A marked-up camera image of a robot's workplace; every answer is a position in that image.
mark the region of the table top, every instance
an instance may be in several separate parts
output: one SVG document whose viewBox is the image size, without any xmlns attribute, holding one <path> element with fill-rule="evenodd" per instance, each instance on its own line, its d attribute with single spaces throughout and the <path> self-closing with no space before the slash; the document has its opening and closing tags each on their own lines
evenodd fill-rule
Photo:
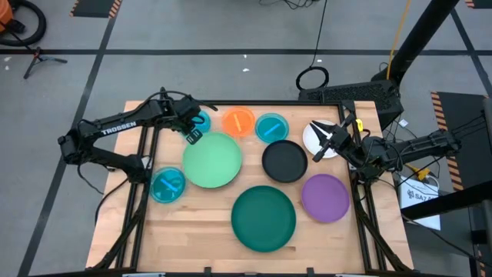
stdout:
<svg viewBox="0 0 492 277">
<path fill-rule="evenodd" d="M 140 103 L 127 102 L 125 111 L 136 108 Z M 381 136 L 374 103 L 355 103 L 357 117 L 362 119 L 364 127 L 370 129 L 372 135 Z M 218 112 L 208 111 L 212 120 L 211 130 L 216 132 L 221 131 L 221 116 L 230 106 L 218 107 Z M 304 273 L 307 267 L 313 267 L 316 273 L 364 272 L 352 198 L 345 217 L 328 224 L 314 221 L 301 204 L 302 185 L 319 173 L 338 177 L 349 193 L 351 191 L 347 163 L 342 157 L 315 163 L 302 143 L 302 132 L 311 120 L 327 119 L 340 123 L 337 107 L 254 105 L 248 108 L 256 118 L 267 112 L 276 112 L 287 119 L 290 128 L 287 139 L 301 145 L 307 153 L 309 165 L 306 174 L 289 184 L 269 179 L 261 167 L 261 155 L 267 144 L 254 133 L 237 139 L 243 152 L 243 165 L 231 183 L 219 189 L 203 189 L 188 181 L 183 196 L 171 204 L 160 204 L 149 198 L 138 271 L 203 272 L 204 267 L 210 266 L 212 272 Z M 140 132 L 140 128 L 133 128 L 119 133 L 115 152 L 135 154 Z M 150 137 L 148 135 L 147 151 Z M 154 170 L 165 166 L 181 168 L 186 145 L 178 133 L 161 130 Z M 109 173 L 105 193 L 125 177 L 122 171 Z M 381 179 L 392 182 L 390 173 L 385 173 Z M 231 209 L 235 199 L 244 190 L 256 185 L 271 185 L 280 189 L 292 201 L 296 211 L 298 223 L 291 240 L 275 252 L 260 253 L 246 248 L 237 240 L 231 227 Z M 125 185 L 101 207 L 87 266 L 99 262 L 120 235 L 129 188 L 130 185 Z M 372 191 L 382 236 L 403 263 L 413 267 L 395 191 L 383 182 L 373 184 Z M 129 265 L 133 242 L 131 235 L 124 265 Z M 368 232 L 367 243 L 372 266 L 377 268 L 374 241 Z"/>
</svg>

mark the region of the plate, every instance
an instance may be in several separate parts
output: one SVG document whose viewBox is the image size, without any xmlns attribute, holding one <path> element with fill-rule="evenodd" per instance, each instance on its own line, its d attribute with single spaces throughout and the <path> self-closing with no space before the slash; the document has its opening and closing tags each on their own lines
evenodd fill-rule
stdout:
<svg viewBox="0 0 492 277">
<path fill-rule="evenodd" d="M 203 134 L 183 153 L 183 171 L 192 183 L 206 189 L 227 185 L 241 168 L 241 149 L 236 141 L 220 132 Z"/>
<path fill-rule="evenodd" d="M 295 182 L 308 169 L 308 157 L 297 143 L 281 140 L 271 143 L 263 152 L 261 164 L 277 182 Z"/>
<path fill-rule="evenodd" d="M 309 178 L 302 187 L 302 205 L 319 222 L 336 222 L 344 217 L 350 206 L 344 183 L 328 174 Z"/>
<path fill-rule="evenodd" d="M 319 119 L 315 121 L 323 124 L 334 125 L 333 122 L 324 119 Z M 321 129 L 319 130 L 322 131 L 328 138 L 331 138 L 331 134 L 328 134 Z M 312 127 L 309 124 L 307 124 L 307 126 L 304 128 L 304 132 L 302 133 L 302 142 L 304 143 L 304 146 L 306 146 L 306 149 L 313 155 L 316 155 L 316 153 L 321 150 L 320 141 L 317 139 L 316 133 L 313 131 Z M 337 155 L 338 154 L 333 149 L 328 149 L 324 153 L 323 159 L 333 158 Z"/>
<path fill-rule="evenodd" d="M 239 195 L 231 213 L 234 234 L 246 247 L 272 252 L 294 234 L 296 215 L 291 200 L 280 190 L 259 185 Z"/>
</svg>

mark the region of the teal plate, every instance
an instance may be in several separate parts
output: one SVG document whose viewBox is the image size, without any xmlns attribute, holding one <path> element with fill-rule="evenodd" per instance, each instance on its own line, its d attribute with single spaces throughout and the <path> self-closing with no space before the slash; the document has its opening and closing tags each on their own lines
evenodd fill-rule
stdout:
<svg viewBox="0 0 492 277">
<path fill-rule="evenodd" d="M 239 195 L 232 208 L 231 223 L 235 235 L 246 247 L 272 252 L 291 239 L 296 215 L 291 200 L 283 192 L 259 185 Z"/>
</svg>

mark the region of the concrete floor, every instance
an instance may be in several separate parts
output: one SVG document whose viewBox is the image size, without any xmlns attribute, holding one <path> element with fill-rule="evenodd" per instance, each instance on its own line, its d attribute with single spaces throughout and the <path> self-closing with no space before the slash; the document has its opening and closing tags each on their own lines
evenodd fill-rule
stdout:
<svg viewBox="0 0 492 277">
<path fill-rule="evenodd" d="M 73 2 L 66 0 L 33 2 L 48 19 L 48 31 L 40 46 L 92 49 L 91 54 L 97 54 L 107 19 L 70 18 Z M 428 2 L 412 2 L 401 42 Z M 320 48 L 388 50 L 404 5 L 404 1 L 393 0 L 328 1 Z M 321 9 L 322 2 L 292 11 L 282 3 L 260 6 L 256 0 L 123 0 L 107 49 L 313 48 Z M 492 11 L 471 10 L 464 2 L 456 10 L 475 49 L 491 50 L 492 31 L 488 27 Z M 35 22 L 23 11 L 18 12 L 18 19 L 28 26 Z M 0 122 L 9 130 L 0 136 L 5 161 L 0 167 L 4 177 L 0 186 L 0 246 L 4 249 L 0 268 L 4 276 L 19 273 L 58 166 L 56 139 L 70 128 L 81 100 L 89 97 L 81 111 L 84 118 L 94 119 L 120 112 L 125 101 L 146 98 L 162 85 L 206 99 L 296 99 L 295 77 L 312 60 L 312 55 L 100 55 L 98 67 L 95 55 L 66 52 L 61 57 L 69 60 L 67 65 L 38 65 L 26 81 L 22 75 L 31 57 L 12 55 L 6 49 L 10 48 L 0 45 L 0 53 L 7 53 L 0 55 Z M 426 49 L 467 50 L 451 17 Z M 387 56 L 362 54 L 320 55 L 317 59 L 330 71 L 330 85 L 341 85 L 369 80 L 380 62 L 387 61 Z M 487 72 L 492 72 L 492 57 L 481 56 L 480 61 Z M 92 75 L 97 77 L 93 85 L 91 71 L 97 72 Z M 313 74 L 303 79 L 303 86 L 320 82 L 321 77 Z M 417 58 L 401 84 L 403 118 L 416 135 L 437 128 L 430 91 L 487 94 L 469 55 Z M 397 136 L 410 138 L 406 135 L 401 130 Z M 115 137 L 109 137 L 98 145 L 112 149 L 114 143 Z M 103 168 L 84 165 L 82 171 L 103 188 L 107 176 Z M 78 178 L 74 166 L 61 172 L 52 211 L 43 218 L 46 225 L 28 270 L 31 275 L 85 267 L 94 211 L 101 196 Z M 451 191 L 444 163 L 440 182 L 443 190 Z M 467 224 L 462 220 L 463 228 Z M 411 234 L 409 239 L 417 269 L 470 274 L 467 258 L 446 249 L 426 249 L 413 243 Z"/>
</svg>

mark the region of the light blue bowl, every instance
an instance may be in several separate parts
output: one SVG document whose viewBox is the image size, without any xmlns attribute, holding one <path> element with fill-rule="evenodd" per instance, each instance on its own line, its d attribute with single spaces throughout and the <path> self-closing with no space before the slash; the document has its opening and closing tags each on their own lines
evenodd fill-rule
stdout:
<svg viewBox="0 0 492 277">
<path fill-rule="evenodd" d="M 286 139 L 289 135 L 289 124 L 282 115 L 268 113 L 262 115 L 255 126 L 256 135 L 266 143 Z"/>
<path fill-rule="evenodd" d="M 195 123 L 195 127 L 196 129 L 200 130 L 200 132 L 202 134 L 210 131 L 210 127 L 211 127 L 211 120 L 210 120 L 210 116 L 208 115 L 207 112 L 205 111 L 200 111 L 199 115 L 204 119 L 204 122 L 203 123 Z M 193 121 L 194 122 L 201 122 L 201 118 L 199 117 L 194 117 L 193 118 Z"/>
<path fill-rule="evenodd" d="M 165 167 L 152 176 L 151 196 L 156 202 L 171 203 L 183 194 L 185 186 L 186 178 L 181 170 Z"/>
</svg>

